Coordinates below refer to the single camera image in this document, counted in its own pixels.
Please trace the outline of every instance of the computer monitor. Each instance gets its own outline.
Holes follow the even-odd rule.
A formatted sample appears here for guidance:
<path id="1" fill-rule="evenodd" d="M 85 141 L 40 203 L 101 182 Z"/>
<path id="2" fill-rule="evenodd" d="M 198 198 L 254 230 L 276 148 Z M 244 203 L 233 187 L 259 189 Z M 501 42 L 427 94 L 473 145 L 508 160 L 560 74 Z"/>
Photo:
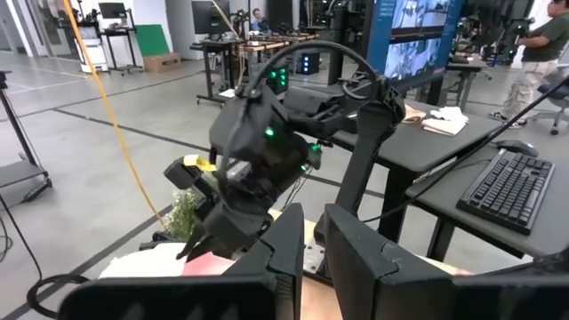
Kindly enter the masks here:
<path id="1" fill-rule="evenodd" d="M 230 19 L 229 1 L 216 1 L 216 3 Z M 231 30 L 211 1 L 192 1 L 192 12 L 197 35 L 218 35 Z"/>
<path id="2" fill-rule="evenodd" d="M 406 91 L 443 76 L 463 0 L 378 0 L 366 33 L 366 58 Z"/>
<path id="3" fill-rule="evenodd" d="M 442 32 L 451 0 L 396 0 L 392 34 Z"/>
<path id="4" fill-rule="evenodd" d="M 428 82 L 436 72 L 443 74 L 444 69 L 435 70 L 440 44 L 440 37 L 390 44 L 383 75 L 399 87 L 412 87 Z"/>
<path id="5" fill-rule="evenodd" d="M 126 18 L 126 8 L 123 3 L 99 3 L 99 10 L 103 19 Z"/>

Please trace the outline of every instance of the desk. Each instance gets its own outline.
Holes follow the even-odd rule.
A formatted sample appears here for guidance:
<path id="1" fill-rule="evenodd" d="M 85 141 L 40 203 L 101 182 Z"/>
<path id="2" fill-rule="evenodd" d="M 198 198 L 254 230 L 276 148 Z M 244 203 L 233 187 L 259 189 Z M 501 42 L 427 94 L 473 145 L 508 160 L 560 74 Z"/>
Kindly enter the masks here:
<path id="1" fill-rule="evenodd" d="M 412 108 L 429 113 L 436 109 L 417 101 L 406 100 Z M 426 132 L 418 124 L 400 124 L 393 136 L 380 148 L 376 163 L 389 169 L 385 199 L 381 212 L 398 207 L 405 200 L 405 191 L 422 174 L 476 147 L 501 126 L 501 122 L 481 116 L 469 116 L 470 123 L 455 137 Z M 346 132 L 335 134 L 330 142 L 353 151 L 357 136 Z M 378 232 L 398 242 L 406 209 L 380 220 Z"/>
<path id="2" fill-rule="evenodd" d="M 217 102 L 221 104 L 223 108 L 225 102 L 227 102 L 228 98 L 223 97 L 219 94 L 213 94 L 213 85 L 212 85 L 212 68 L 210 67 L 209 61 L 209 54 L 210 53 L 220 53 L 221 54 L 221 61 L 222 61 L 222 76 L 224 79 L 227 80 L 228 88 L 226 89 L 234 89 L 235 88 L 235 77 L 233 75 L 233 48 L 239 41 L 237 40 L 225 40 L 225 41 L 214 41 L 214 40 L 204 40 L 199 44 L 192 44 L 189 49 L 195 51 L 204 52 L 204 64 L 205 64 L 205 84 L 207 85 L 207 95 L 198 94 L 197 104 L 199 104 L 200 100 L 209 100 L 212 102 Z"/>
<path id="3" fill-rule="evenodd" d="M 134 57 L 134 49 L 132 48 L 131 32 L 136 32 L 136 28 L 119 28 L 119 29 L 104 29 L 100 32 L 100 35 L 107 38 L 108 52 L 110 53 L 110 59 L 113 61 L 113 67 L 109 68 L 111 70 L 120 71 L 121 75 L 124 76 L 124 72 L 130 73 L 132 69 L 137 69 L 140 72 L 144 70 L 143 67 L 136 64 L 136 58 Z M 128 49 L 131 52 L 132 65 L 126 65 L 124 67 L 116 66 L 115 53 L 113 52 L 113 45 L 110 43 L 110 38 L 113 36 L 126 36 L 128 41 Z"/>
<path id="4" fill-rule="evenodd" d="M 461 165 L 472 164 L 482 159 L 492 159 L 497 153 L 498 150 L 494 146 L 488 146 Z M 440 234 L 436 232 L 433 235 L 430 245 L 432 250 L 429 247 L 431 254 L 428 257 L 441 261 L 445 258 L 454 226 L 520 258 L 524 254 L 539 257 L 563 250 L 569 243 L 569 234 L 567 233 L 569 214 L 564 210 L 567 206 L 566 182 L 569 180 L 569 164 L 561 161 L 555 162 L 555 164 L 556 169 L 553 178 L 533 225 L 532 234 L 529 236 L 518 234 L 456 209 L 456 203 L 488 165 L 487 162 L 474 164 L 457 172 L 449 173 L 414 203 L 426 212 L 436 215 L 438 221 L 441 221 L 440 225 L 437 223 L 438 228 L 445 230 L 445 232 Z M 433 177 L 413 185 L 406 194 L 408 196 L 419 194 L 436 176 L 435 174 Z"/>
<path id="5" fill-rule="evenodd" d="M 447 71 L 458 71 L 461 73 L 459 88 L 456 92 L 456 104 L 461 107 L 461 110 L 464 110 L 466 103 L 469 100 L 470 89 L 472 88 L 472 82 L 474 81 L 476 74 L 485 68 L 488 68 L 488 66 L 478 57 L 474 57 L 468 64 L 449 63 L 446 67 Z"/>

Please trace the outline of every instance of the yellow cable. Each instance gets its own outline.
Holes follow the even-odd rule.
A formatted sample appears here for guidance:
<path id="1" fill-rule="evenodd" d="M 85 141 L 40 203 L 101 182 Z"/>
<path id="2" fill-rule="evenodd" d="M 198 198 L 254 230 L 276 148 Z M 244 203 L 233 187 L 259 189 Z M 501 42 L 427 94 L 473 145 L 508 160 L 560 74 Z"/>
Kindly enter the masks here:
<path id="1" fill-rule="evenodd" d="M 225 21 L 225 24 L 228 25 L 229 29 L 231 29 L 231 32 L 233 32 L 235 37 L 237 39 L 239 39 L 239 34 L 235 31 L 235 29 L 233 28 L 233 25 L 231 25 L 231 21 L 229 21 L 229 18 L 225 15 L 225 13 L 220 8 L 220 6 L 215 2 L 215 0 L 211 0 L 211 1 L 212 1 L 213 5 L 215 6 L 215 9 L 217 9 L 217 12 L 220 14 L 220 16 Z M 243 49 L 243 46 L 240 44 L 237 45 L 237 54 L 239 55 L 239 78 L 237 79 L 237 85 L 240 85 L 243 82 L 243 76 L 245 73 L 245 51 Z"/>
<path id="2" fill-rule="evenodd" d="M 75 37 L 77 38 L 77 42 L 81 47 L 81 51 L 83 52 L 83 55 L 85 57 L 85 60 L 87 61 L 87 64 L 89 65 L 89 68 L 91 68 L 92 77 L 95 80 L 97 86 L 99 87 L 100 96 L 103 99 L 103 104 L 105 105 L 105 108 L 107 109 L 108 117 L 110 118 L 111 122 L 113 123 L 113 127 L 115 128 L 116 136 L 118 137 L 121 149 L 123 150 L 124 159 L 128 163 L 128 166 L 131 168 L 131 172 L 132 175 L 134 176 L 134 179 L 136 180 L 136 184 L 138 185 L 140 192 L 146 199 L 148 206 L 150 206 L 150 209 L 156 215 L 156 218 L 158 219 L 158 221 L 160 221 L 162 226 L 165 227 L 164 220 L 162 219 L 162 217 L 160 217 L 160 214 L 158 214 L 156 207 L 152 203 L 152 200 L 150 200 L 150 197 L 148 196 L 146 189 L 144 188 L 142 182 L 140 181 L 139 173 L 137 172 L 136 167 L 134 166 L 131 153 L 128 150 L 128 147 L 126 146 L 126 141 L 124 141 L 124 135 L 121 132 L 120 128 L 118 127 L 118 122 L 116 121 L 115 112 L 113 111 L 113 108 L 110 107 L 110 103 L 108 103 L 108 97 L 107 94 L 105 93 L 105 89 L 103 88 L 103 84 L 100 82 L 99 76 L 97 75 L 97 69 L 93 66 L 91 62 L 91 57 L 89 57 L 89 52 L 87 52 L 87 47 L 85 46 L 83 38 L 79 33 L 79 28 L 77 27 L 77 22 L 73 17 L 73 11 L 71 10 L 71 4 L 69 3 L 69 0 L 65 0 L 64 4 L 65 4 L 65 10 L 69 16 L 69 20 L 71 21 L 71 27 L 73 28 L 73 32 L 75 33 Z"/>

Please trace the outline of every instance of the concrete floor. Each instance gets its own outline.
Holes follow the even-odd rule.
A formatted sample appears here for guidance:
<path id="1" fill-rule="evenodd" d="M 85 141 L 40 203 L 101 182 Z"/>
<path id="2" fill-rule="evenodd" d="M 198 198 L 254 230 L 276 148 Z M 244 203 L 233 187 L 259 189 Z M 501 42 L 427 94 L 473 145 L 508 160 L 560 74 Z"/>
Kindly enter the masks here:
<path id="1" fill-rule="evenodd" d="M 162 75 L 101 77 L 116 117 L 124 127 L 134 163 L 158 210 L 169 205 L 174 191 L 174 186 L 162 175 L 164 168 L 182 155 L 206 155 L 208 128 L 219 111 L 208 102 L 196 104 L 196 94 L 205 90 L 202 68 L 202 62 L 188 62 L 181 70 Z M 12 213 L 44 276 L 73 270 L 96 277 L 111 259 L 136 251 L 140 242 L 148 241 L 159 229 L 123 159 L 98 89 L 72 62 L 30 60 L 0 53 L 0 69 L 13 71 L 8 77 L 9 96 L 54 184 L 54 189 L 47 190 L 34 202 L 14 206 Z M 515 76 L 499 69 L 489 73 L 492 81 L 476 79 L 468 113 L 485 115 L 496 110 Z M 325 77 L 323 72 L 309 81 L 322 83 Z M 540 108 L 551 106 L 546 102 Z M 532 124 L 505 135 L 533 143 L 544 158 L 567 161 L 569 151 L 559 148 L 568 140 L 565 128 L 552 138 L 549 126 L 547 122 Z M 0 164 L 18 160 L 20 147 L 4 114 L 0 114 L 0 137 L 3 150 Z M 325 150 L 323 168 L 313 173 L 317 178 L 308 180 L 296 197 L 308 219 L 317 220 L 323 205 L 333 202 L 348 160 L 349 152 L 340 148 Z M 386 173 L 380 166 L 375 167 L 368 186 L 372 195 L 383 191 Z M 2 195 L 16 204 L 30 183 L 2 189 Z M 377 196 L 365 196 L 360 215 L 365 218 L 378 214 L 381 203 Z M 4 292 L 0 316 L 11 314 L 5 320 L 16 316 L 42 319 L 23 306 L 26 292 L 38 274 L 5 212 L 0 212 L 0 217 L 14 242 L 0 264 L 0 288 Z M 424 254 L 434 223 L 430 214 L 410 208 L 401 244 L 412 252 Z M 521 260 L 457 230 L 446 262 L 484 272 L 516 265 Z M 45 306 L 57 308 L 71 289 L 69 286 L 54 294 L 49 292 Z"/>

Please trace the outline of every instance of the cardboard box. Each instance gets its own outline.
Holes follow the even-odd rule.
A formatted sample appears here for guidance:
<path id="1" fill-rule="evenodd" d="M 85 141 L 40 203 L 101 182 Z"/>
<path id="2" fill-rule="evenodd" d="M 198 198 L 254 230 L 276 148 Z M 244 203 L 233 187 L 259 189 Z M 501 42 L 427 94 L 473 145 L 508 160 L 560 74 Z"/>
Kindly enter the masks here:
<path id="1" fill-rule="evenodd" d="M 176 52 L 144 58 L 144 69 L 147 72 L 168 72 L 180 68 L 180 64 L 181 57 Z"/>

